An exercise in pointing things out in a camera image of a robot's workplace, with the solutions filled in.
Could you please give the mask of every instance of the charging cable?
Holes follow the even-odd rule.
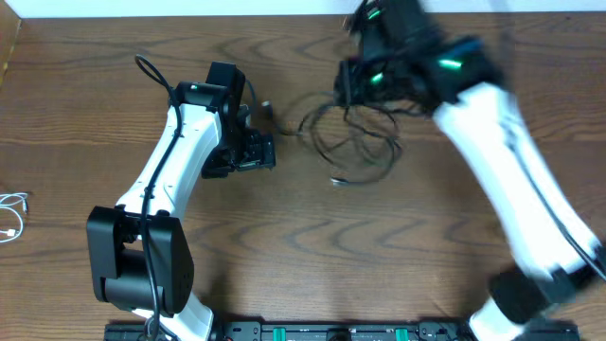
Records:
[[[13,208],[13,206],[19,204],[22,205],[24,213],[27,214],[27,193],[0,194],[0,210],[9,210],[17,216],[17,219],[19,219],[19,230],[15,230],[14,228],[9,229],[8,231],[0,230],[0,233],[6,234],[8,237],[7,239],[0,239],[0,242],[12,242],[21,237],[24,225],[23,218],[21,217],[21,214]]]

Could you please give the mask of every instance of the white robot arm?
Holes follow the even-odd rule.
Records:
[[[590,262],[599,263],[599,240],[566,201],[512,96],[482,83],[459,99],[457,104],[441,105],[434,121],[487,193],[521,272],[556,286],[554,274],[572,276],[588,266],[582,252]],[[524,332],[525,324],[512,322],[499,308],[505,303],[493,297],[473,315],[470,325],[478,340],[508,341]]]
[[[193,260],[180,224],[189,195],[200,174],[215,178],[232,171],[274,167],[273,139],[247,127],[250,111],[240,106],[245,77],[234,64],[213,63],[205,83],[181,82],[172,89],[142,56],[135,60],[148,76],[169,89],[172,106],[166,128],[133,186],[116,207],[95,207],[89,216],[93,287],[100,301],[148,321],[159,318],[161,328],[181,340],[205,341],[213,313],[191,293]],[[143,222],[147,222],[148,231]],[[143,236],[144,252],[125,248],[125,243],[141,239],[146,232],[149,237],[145,243]],[[149,264],[154,275],[146,273]],[[155,287],[150,278],[156,281]]]

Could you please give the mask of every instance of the wood grain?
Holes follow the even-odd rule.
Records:
[[[454,36],[496,50],[490,14],[440,15]],[[570,202],[606,237],[606,14],[516,14],[515,84],[529,128]],[[352,51],[343,17],[28,20],[0,92],[0,191],[31,192],[23,238],[0,246],[0,339],[99,340],[85,221],[111,206],[147,161],[169,81],[203,81],[230,61],[284,122],[330,90]],[[342,130],[338,120],[326,129]],[[334,188],[330,168],[280,138],[273,171],[201,181],[184,222],[194,292],[222,314],[267,320],[465,316],[511,263],[499,223],[455,148],[431,121],[402,122],[406,153],[380,184]],[[2,226],[12,223],[1,216]],[[605,339],[602,287],[560,316]]]
[[[17,41],[21,19],[6,2],[0,1],[0,86],[9,68],[10,55]]]

